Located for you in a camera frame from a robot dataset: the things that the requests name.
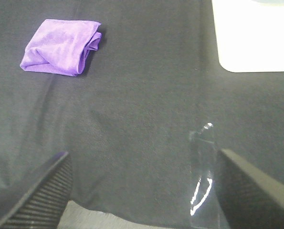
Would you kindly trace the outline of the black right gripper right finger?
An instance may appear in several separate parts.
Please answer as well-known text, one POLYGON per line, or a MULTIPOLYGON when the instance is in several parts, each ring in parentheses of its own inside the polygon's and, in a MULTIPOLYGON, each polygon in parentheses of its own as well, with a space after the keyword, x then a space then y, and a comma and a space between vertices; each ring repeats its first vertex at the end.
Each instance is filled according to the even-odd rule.
POLYGON ((217 153, 215 191, 232 229, 284 229, 284 185, 227 149, 217 153))

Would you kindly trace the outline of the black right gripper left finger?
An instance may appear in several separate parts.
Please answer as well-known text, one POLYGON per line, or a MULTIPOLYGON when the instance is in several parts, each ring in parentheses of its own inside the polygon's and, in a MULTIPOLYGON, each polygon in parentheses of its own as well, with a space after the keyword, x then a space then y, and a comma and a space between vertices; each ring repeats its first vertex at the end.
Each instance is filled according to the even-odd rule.
POLYGON ((69 153, 60 152, 0 192, 0 229, 55 229, 73 186, 69 153))

